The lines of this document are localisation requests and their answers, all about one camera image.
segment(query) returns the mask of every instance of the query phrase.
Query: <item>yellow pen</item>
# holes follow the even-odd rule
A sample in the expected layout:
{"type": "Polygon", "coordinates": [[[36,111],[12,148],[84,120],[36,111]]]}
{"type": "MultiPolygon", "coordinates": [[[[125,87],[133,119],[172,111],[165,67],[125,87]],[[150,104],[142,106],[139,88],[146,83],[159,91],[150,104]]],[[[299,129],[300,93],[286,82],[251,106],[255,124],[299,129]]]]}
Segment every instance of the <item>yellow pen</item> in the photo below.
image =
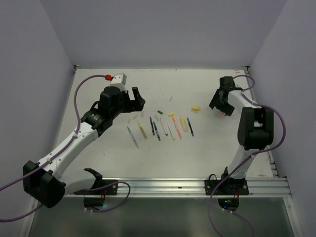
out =
{"type": "Polygon", "coordinates": [[[145,133],[145,131],[144,131],[142,125],[139,123],[138,126],[139,126],[139,129],[140,129],[140,131],[142,132],[144,138],[147,140],[147,136],[146,136],[146,133],[145,133]]]}

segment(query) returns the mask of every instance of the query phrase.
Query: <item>glass panel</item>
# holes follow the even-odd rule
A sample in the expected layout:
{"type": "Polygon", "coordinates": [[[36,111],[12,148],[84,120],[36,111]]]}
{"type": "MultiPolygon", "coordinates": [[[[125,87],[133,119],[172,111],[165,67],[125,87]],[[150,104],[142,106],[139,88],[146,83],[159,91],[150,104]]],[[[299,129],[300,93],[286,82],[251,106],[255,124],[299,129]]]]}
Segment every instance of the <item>glass panel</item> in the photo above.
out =
{"type": "MultiPolygon", "coordinates": [[[[120,200],[108,198],[107,207],[120,200]]],[[[54,208],[43,207],[35,214],[30,236],[217,236],[207,217],[207,202],[204,198],[131,198],[116,210],[90,214],[84,212],[82,198],[65,197],[54,208]]],[[[237,212],[251,222],[259,237],[293,236],[282,198],[241,199],[237,212]]],[[[224,236],[251,236],[249,225],[223,213],[216,199],[211,213],[224,236]]]]}

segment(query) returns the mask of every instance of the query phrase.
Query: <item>gray corner wall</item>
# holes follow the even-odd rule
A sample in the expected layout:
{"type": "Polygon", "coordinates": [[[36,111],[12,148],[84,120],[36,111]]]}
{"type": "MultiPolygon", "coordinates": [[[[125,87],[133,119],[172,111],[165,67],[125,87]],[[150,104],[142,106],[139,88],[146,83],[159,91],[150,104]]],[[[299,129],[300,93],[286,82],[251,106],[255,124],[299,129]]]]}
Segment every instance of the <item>gray corner wall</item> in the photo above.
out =
{"type": "MultiPolygon", "coordinates": [[[[73,70],[39,0],[1,0],[0,29],[2,186],[52,148],[73,70]]],[[[0,218],[24,214],[28,201],[22,182],[2,191],[0,218]]],[[[18,236],[22,221],[0,223],[0,236],[18,236]]]]}
{"type": "Polygon", "coordinates": [[[287,137],[274,158],[281,176],[288,177],[307,237],[316,235],[315,9],[315,0],[288,0],[250,67],[257,100],[284,116],[287,137]]]}
{"type": "Polygon", "coordinates": [[[286,0],[41,0],[74,64],[240,68],[286,0]]]}

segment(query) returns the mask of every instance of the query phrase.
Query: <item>cable connector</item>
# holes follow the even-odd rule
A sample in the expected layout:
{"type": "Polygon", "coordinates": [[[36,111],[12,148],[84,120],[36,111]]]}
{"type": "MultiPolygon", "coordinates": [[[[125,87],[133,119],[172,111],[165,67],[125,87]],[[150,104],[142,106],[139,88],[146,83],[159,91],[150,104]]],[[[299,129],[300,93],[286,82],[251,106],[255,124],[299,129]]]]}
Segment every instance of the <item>cable connector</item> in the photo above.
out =
{"type": "Polygon", "coordinates": [[[52,164],[52,163],[53,163],[53,162],[51,161],[50,157],[47,157],[46,160],[47,160],[47,162],[48,162],[49,164],[52,164]]]}
{"type": "Polygon", "coordinates": [[[105,80],[112,81],[113,77],[111,75],[105,75],[105,80]]]}
{"type": "MultiPolygon", "coordinates": [[[[241,96],[242,96],[243,98],[247,97],[247,96],[244,94],[244,91],[243,91],[243,90],[240,92],[240,94],[241,94],[241,96]]],[[[257,103],[256,103],[255,101],[251,100],[251,99],[247,99],[247,101],[248,101],[249,104],[251,104],[251,105],[257,105],[257,103]]]]}

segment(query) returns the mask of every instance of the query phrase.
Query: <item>yellow sponge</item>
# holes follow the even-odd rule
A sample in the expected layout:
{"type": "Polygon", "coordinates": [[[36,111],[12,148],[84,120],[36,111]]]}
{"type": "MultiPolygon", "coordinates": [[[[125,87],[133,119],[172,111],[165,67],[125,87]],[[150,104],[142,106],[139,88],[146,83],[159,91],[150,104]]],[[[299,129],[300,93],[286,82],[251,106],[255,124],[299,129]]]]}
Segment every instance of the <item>yellow sponge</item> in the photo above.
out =
{"type": "Polygon", "coordinates": [[[199,111],[201,108],[200,108],[200,106],[193,105],[193,106],[191,107],[191,109],[192,109],[192,110],[195,110],[195,111],[199,111]]]}

